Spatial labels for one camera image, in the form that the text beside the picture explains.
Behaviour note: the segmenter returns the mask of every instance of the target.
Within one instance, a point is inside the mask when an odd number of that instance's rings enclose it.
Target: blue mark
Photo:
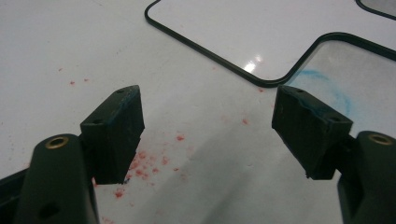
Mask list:
[[[334,81],[316,70],[302,70],[286,83],[288,86],[308,91],[320,101],[345,116],[351,113],[351,101]]]

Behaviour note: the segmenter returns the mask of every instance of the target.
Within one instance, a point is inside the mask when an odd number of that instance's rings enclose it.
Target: black edge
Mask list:
[[[368,12],[371,12],[371,13],[374,13],[374,14],[376,14],[378,16],[386,17],[388,19],[396,21],[396,17],[395,16],[392,16],[392,15],[387,14],[385,12],[378,11],[378,10],[375,10],[373,8],[367,7],[366,5],[363,4],[363,2],[361,0],[356,0],[356,4],[358,4],[359,7],[361,7],[362,9],[364,9],[364,10],[366,10]]]
[[[183,35],[180,35],[179,33],[169,29],[168,27],[160,24],[159,22],[153,20],[152,18],[149,17],[149,10],[156,5],[157,3],[161,2],[161,0],[156,0],[155,2],[151,3],[145,10],[145,17],[146,20],[149,24],[152,26],[156,27],[157,29],[165,32],[166,34],[172,36],[173,38],[177,39],[178,41],[184,43],[185,45],[191,47],[192,49],[195,49],[196,51],[204,54],[206,57],[212,59],[216,63],[219,63],[223,65],[224,67],[228,68],[229,70],[233,71],[236,73],[238,76],[246,79],[247,81],[253,83],[256,86],[259,87],[264,87],[264,88],[275,88],[278,85],[286,83],[292,76],[295,74],[298,69],[305,63],[305,61],[309,58],[309,56],[315,51],[315,49],[323,42],[326,41],[343,41],[347,42],[348,44],[354,45],[358,48],[366,49],[368,51],[371,51],[375,54],[378,54],[380,56],[383,56],[385,58],[391,59],[393,61],[396,61],[396,51],[392,49],[385,48],[384,46],[378,45],[374,42],[371,42],[369,40],[360,38],[355,35],[347,34],[347,33],[340,33],[340,32],[334,32],[334,33],[328,33],[325,35],[320,36],[312,45],[309,47],[309,49],[303,54],[303,56],[297,61],[297,63],[289,70],[289,72],[275,80],[266,80],[266,79],[261,79],[259,77],[256,77],[252,75],[251,73],[243,70],[239,66],[223,59],[219,55],[215,54],[214,52],[210,51],[209,49],[206,49],[199,44],[191,41],[190,39],[184,37]]]

